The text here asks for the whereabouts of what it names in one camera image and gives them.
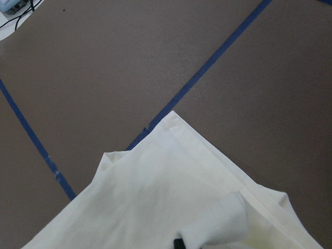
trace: brown surface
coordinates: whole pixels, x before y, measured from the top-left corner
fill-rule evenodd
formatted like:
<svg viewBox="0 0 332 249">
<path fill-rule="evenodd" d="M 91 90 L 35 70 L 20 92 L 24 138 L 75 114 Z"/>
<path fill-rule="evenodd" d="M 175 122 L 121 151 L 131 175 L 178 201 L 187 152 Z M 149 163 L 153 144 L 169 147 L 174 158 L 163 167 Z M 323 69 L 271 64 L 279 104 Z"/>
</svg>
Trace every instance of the brown surface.
<svg viewBox="0 0 332 249">
<path fill-rule="evenodd" d="M 332 6 L 273 1 L 175 107 L 257 183 L 287 192 L 324 248 L 332 248 L 331 23 Z"/>
<path fill-rule="evenodd" d="M 259 2 L 48 0 L 0 41 L 0 78 L 80 192 L 102 153 L 125 149 Z M 325 248 L 331 23 L 328 5 L 274 0 L 175 108 L 258 183 L 289 193 Z M 19 248 L 67 200 L 2 96 L 0 107 L 1 173 L 15 179 L 0 184 L 0 247 Z"/>
</svg>

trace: blue tape strip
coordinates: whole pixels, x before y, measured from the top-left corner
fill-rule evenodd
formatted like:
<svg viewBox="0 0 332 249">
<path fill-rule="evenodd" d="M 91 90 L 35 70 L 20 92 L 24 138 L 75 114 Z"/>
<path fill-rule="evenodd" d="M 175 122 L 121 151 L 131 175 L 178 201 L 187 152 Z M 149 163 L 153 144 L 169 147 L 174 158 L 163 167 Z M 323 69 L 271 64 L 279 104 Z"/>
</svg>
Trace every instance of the blue tape strip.
<svg viewBox="0 0 332 249">
<path fill-rule="evenodd" d="M 142 131 L 137 138 L 129 145 L 127 150 L 132 149 L 156 125 L 173 109 L 173 107 L 189 92 L 189 90 L 198 82 L 198 80 L 210 69 L 210 67 L 225 53 L 225 51 L 236 41 L 237 38 L 249 27 L 249 25 L 259 16 L 259 14 L 272 2 L 272 0 L 263 0 L 256 9 L 240 24 L 240 26 L 227 38 L 227 40 L 214 52 L 214 54 L 202 65 L 194 76 L 180 89 L 180 91 L 167 103 L 160 113 L 151 121 L 148 129 Z"/>
<path fill-rule="evenodd" d="M 52 159 L 48 155 L 48 153 L 45 150 L 44 146 L 42 145 L 42 143 L 40 142 L 40 140 L 38 139 L 38 137 L 36 136 L 36 134 L 34 133 L 32 128 L 30 127 L 29 123 L 27 122 L 27 120 L 25 119 L 25 117 L 23 116 L 21 111 L 19 110 L 18 106 L 16 105 L 16 103 L 12 99 L 11 95 L 9 94 L 7 88 L 5 87 L 5 85 L 4 85 L 4 83 L 2 82 L 1 79 L 0 79 L 0 89 L 1 89 L 4 97 L 6 98 L 8 104 L 10 105 L 11 109 L 14 111 L 17 118 L 21 122 L 23 128 L 25 129 L 28 136 L 30 137 L 31 141 L 33 142 L 33 144 L 35 145 L 35 147 L 39 151 L 42 158 L 47 163 L 49 169 L 52 171 L 52 173 L 55 176 L 57 182 L 61 185 L 61 187 L 63 188 L 63 190 L 65 191 L 65 193 L 69 197 L 69 199 L 73 200 L 76 197 L 76 194 L 72 190 L 72 188 L 69 185 L 69 183 L 67 182 L 66 178 L 58 170 L 56 164 L 52 161 Z"/>
<path fill-rule="evenodd" d="M 318 0 L 318 1 L 332 5 L 332 0 Z"/>
</svg>

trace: fabric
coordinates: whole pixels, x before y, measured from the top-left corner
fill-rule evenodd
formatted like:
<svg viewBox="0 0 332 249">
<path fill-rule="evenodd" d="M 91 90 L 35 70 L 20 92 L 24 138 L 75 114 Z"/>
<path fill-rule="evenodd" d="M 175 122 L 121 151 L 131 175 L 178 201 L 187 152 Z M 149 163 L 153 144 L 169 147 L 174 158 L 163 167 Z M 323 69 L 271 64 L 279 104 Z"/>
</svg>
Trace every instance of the fabric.
<svg viewBox="0 0 332 249">
<path fill-rule="evenodd" d="M 91 184 L 24 249 L 171 249 L 179 236 L 189 249 L 321 248 L 287 194 L 256 184 L 171 112 L 131 151 L 105 153 Z"/>
</svg>

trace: white towel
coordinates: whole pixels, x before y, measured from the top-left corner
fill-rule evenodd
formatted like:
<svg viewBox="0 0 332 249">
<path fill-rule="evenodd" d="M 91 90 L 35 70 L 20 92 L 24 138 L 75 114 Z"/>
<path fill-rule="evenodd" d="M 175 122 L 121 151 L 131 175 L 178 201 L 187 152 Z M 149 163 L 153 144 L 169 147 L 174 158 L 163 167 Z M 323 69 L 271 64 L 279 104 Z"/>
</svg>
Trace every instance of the white towel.
<svg viewBox="0 0 332 249">
<path fill-rule="evenodd" d="M 209 210 L 218 218 L 220 202 L 239 210 L 230 215 L 233 232 L 224 217 L 199 242 L 186 239 L 187 231 L 207 229 Z M 243 212 L 246 231 L 237 229 Z M 188 246 L 221 243 L 203 248 L 321 248 L 287 194 L 256 184 L 171 112 L 131 151 L 105 153 L 91 184 L 24 249 L 171 249 L 179 234 Z"/>
</svg>

